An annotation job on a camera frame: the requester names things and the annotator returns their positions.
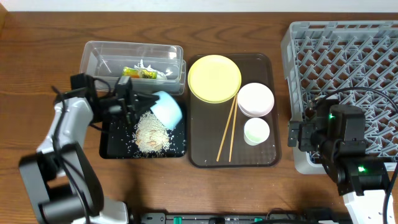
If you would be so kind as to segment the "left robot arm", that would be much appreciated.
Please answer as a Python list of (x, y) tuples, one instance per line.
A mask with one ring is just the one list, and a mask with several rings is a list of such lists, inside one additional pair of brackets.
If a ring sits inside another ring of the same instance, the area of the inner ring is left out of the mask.
[(80, 73), (71, 90), (57, 88), (55, 116), (36, 152), (19, 161), (19, 172), (39, 223), (129, 223), (124, 202), (104, 196), (100, 181), (83, 152), (86, 132), (96, 123), (120, 119), (134, 125), (159, 100), (133, 90), (130, 77), (98, 96), (97, 78)]

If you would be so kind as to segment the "white green cup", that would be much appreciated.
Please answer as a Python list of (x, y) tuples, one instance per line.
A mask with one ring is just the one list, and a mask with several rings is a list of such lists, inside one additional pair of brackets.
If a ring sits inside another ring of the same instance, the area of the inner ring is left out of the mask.
[(270, 127), (261, 118), (251, 118), (244, 125), (244, 140), (250, 146), (256, 146), (268, 139)]

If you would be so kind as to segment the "pink shallow bowl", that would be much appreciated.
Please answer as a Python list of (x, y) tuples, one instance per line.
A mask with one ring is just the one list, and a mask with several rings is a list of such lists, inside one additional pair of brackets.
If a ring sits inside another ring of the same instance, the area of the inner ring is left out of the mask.
[(250, 118), (259, 118), (269, 114), (275, 103), (271, 89), (261, 83), (248, 83), (238, 92), (239, 109)]

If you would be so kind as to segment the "yellow green snack wrapper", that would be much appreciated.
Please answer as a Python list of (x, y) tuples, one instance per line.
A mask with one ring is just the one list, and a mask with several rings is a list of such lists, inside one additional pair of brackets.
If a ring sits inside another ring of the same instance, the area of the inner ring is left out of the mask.
[(156, 79), (157, 72), (150, 71), (144, 68), (124, 67), (122, 71), (122, 76), (128, 76), (131, 78), (139, 78), (139, 79)]

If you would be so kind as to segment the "light blue bowl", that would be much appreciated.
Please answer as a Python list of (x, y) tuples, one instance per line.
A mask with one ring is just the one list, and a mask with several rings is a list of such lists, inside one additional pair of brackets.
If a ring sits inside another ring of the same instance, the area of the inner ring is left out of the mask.
[(183, 118), (182, 110), (167, 92), (158, 91), (154, 95), (159, 99), (150, 107), (150, 110), (167, 129), (173, 130)]

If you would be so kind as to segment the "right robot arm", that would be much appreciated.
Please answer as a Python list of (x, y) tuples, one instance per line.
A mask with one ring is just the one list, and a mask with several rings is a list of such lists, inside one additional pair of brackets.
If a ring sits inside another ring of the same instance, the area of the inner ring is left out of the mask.
[(392, 188), (384, 162), (365, 153), (365, 112), (326, 100), (309, 121), (290, 121), (289, 146), (317, 151), (353, 223), (395, 223)]

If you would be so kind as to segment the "rice food waste pile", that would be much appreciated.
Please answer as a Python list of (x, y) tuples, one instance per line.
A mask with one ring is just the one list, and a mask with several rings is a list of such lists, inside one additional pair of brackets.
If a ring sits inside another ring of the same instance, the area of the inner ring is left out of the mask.
[(134, 159), (182, 157), (187, 151), (183, 120), (168, 129), (148, 111), (127, 133), (126, 152)]

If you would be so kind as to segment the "white plastic bag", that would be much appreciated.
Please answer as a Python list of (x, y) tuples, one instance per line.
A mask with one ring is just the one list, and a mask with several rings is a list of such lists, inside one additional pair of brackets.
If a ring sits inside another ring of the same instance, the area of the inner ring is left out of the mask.
[(167, 69), (165, 72), (162, 72), (160, 70), (156, 70), (154, 68), (151, 67), (151, 65), (148, 65), (147, 67), (144, 66), (144, 61), (143, 59), (140, 60), (140, 62), (137, 65), (134, 65), (133, 68), (144, 68), (150, 71), (155, 71), (157, 72), (157, 78), (156, 80), (167, 80), (168, 77), (173, 74), (173, 72), (169, 69)]

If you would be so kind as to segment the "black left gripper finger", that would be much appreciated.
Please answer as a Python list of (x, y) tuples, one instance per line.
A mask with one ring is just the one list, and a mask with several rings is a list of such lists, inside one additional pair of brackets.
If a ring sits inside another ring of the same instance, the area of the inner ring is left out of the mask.
[(134, 120), (139, 121), (140, 117), (146, 113), (147, 111), (150, 111), (150, 108), (153, 107), (154, 104), (148, 104), (148, 105), (134, 105), (133, 106), (133, 112), (134, 112)]
[(158, 95), (147, 93), (135, 93), (134, 97), (136, 106), (153, 106), (160, 99)]

